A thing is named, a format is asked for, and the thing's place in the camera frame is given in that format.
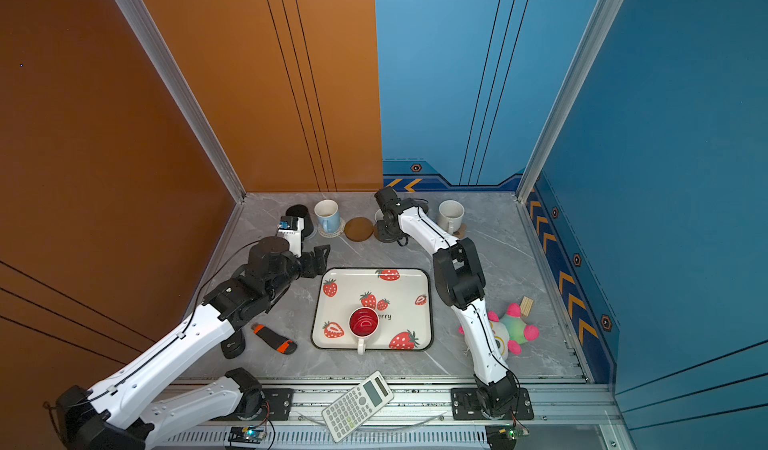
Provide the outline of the plain brown wooden coaster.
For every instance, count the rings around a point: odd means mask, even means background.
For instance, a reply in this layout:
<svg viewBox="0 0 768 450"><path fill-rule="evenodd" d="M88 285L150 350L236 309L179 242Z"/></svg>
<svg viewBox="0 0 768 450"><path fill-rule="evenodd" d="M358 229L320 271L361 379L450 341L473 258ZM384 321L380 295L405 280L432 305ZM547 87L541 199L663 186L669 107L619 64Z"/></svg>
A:
<svg viewBox="0 0 768 450"><path fill-rule="evenodd" d="M374 224L366 217L352 218L344 228L345 236L354 242L364 242L374 234Z"/></svg>

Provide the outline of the white mug blue handle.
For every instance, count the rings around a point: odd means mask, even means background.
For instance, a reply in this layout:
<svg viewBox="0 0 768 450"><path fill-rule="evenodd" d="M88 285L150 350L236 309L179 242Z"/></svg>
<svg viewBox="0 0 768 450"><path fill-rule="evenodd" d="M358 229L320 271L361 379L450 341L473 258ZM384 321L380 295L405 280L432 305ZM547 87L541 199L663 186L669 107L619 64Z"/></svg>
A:
<svg viewBox="0 0 768 450"><path fill-rule="evenodd" d="M314 207L314 213L318 223L324 221L324 228L328 232L334 232L340 224L339 205L335 200L324 199Z"/></svg>

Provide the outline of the black mug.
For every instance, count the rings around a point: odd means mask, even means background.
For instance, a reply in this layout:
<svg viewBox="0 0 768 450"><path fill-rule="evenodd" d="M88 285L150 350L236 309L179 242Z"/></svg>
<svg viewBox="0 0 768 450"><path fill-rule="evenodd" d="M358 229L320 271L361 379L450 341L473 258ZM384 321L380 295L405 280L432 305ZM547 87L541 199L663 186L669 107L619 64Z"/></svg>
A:
<svg viewBox="0 0 768 450"><path fill-rule="evenodd" d="M286 209L286 216L297 217L303 220L302 239L314 236L315 227L309 209L304 204L294 204Z"/></svg>

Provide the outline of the white speckled mug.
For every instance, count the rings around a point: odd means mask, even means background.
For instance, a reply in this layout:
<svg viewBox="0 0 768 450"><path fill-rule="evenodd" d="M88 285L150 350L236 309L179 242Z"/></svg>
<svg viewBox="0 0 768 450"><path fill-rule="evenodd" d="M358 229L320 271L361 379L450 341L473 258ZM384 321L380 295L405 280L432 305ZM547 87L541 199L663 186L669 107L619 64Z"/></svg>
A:
<svg viewBox="0 0 768 450"><path fill-rule="evenodd" d="M444 200L438 207L438 225L447 233L454 234L462 226L465 207L457 200Z"/></svg>

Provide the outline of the paw shaped wooden coaster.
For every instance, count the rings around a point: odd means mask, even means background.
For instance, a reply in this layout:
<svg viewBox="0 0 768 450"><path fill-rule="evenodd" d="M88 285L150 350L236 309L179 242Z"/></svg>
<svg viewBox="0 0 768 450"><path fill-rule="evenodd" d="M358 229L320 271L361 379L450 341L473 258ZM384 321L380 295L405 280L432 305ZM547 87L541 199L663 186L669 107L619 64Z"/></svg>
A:
<svg viewBox="0 0 768 450"><path fill-rule="evenodd" d="M462 223L460 225L460 228L458 228L458 230L453 232L453 235L458 239L463 239L466 236L466 231L467 231L467 225L465 223Z"/></svg>

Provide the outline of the red interior mug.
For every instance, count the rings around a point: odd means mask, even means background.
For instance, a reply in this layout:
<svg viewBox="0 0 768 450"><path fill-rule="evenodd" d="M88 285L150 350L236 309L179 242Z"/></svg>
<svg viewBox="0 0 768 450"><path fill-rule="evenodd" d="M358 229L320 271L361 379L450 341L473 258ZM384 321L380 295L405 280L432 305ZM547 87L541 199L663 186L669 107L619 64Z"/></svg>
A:
<svg viewBox="0 0 768 450"><path fill-rule="evenodd" d="M379 328L378 313L369 307L357 308L351 313L348 325L356 339L357 353L364 354L367 340L375 335Z"/></svg>

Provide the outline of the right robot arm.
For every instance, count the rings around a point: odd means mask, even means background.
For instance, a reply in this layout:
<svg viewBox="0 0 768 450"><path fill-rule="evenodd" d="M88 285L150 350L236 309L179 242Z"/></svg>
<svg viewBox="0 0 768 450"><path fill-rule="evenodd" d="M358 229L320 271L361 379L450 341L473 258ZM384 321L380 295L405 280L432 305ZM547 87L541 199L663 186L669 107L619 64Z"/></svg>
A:
<svg viewBox="0 0 768 450"><path fill-rule="evenodd" d="M396 242L417 242L431 256L438 296L458 318L472 361L481 410L491 419L511 413L520 384L502 358L487 312L485 285L474 243L445 232L418 205L382 212L378 233Z"/></svg>

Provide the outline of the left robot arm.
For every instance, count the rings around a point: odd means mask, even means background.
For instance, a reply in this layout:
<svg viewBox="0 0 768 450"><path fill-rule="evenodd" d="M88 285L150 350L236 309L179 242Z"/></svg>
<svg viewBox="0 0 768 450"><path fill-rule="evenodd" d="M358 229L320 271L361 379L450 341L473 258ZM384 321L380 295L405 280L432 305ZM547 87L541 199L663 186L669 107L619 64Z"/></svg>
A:
<svg viewBox="0 0 768 450"><path fill-rule="evenodd" d="M256 241L247 262L209 292L175 329L113 375L88 389L75 385L49 416L68 449L151 449L167 438L223 416L250 420L265 406L261 383L235 368L213 383L173 398L159 394L201 356L242 336L299 278L326 272L330 248L295 255L286 239Z"/></svg>

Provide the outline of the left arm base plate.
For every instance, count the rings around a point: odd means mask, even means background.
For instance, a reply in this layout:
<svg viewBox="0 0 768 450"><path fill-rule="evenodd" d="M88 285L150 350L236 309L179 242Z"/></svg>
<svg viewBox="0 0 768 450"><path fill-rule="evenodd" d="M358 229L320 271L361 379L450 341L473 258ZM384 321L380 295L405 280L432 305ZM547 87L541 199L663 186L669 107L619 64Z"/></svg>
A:
<svg viewBox="0 0 768 450"><path fill-rule="evenodd" d="M231 413L229 415L216 417L214 421L236 421L236 422L262 422L268 419L272 422L282 422L289 419L294 390L291 388L266 388L262 391L260 407L251 415L240 413Z"/></svg>

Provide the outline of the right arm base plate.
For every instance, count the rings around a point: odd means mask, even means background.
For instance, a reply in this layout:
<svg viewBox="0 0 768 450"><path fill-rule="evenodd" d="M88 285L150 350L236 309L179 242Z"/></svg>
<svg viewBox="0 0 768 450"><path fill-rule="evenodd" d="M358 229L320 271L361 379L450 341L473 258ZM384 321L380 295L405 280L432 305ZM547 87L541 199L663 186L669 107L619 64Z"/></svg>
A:
<svg viewBox="0 0 768 450"><path fill-rule="evenodd" d="M482 396L480 390L469 387L450 389L450 404L455 420L514 420L535 418L533 404L526 388L519 389L510 400L496 402Z"/></svg>

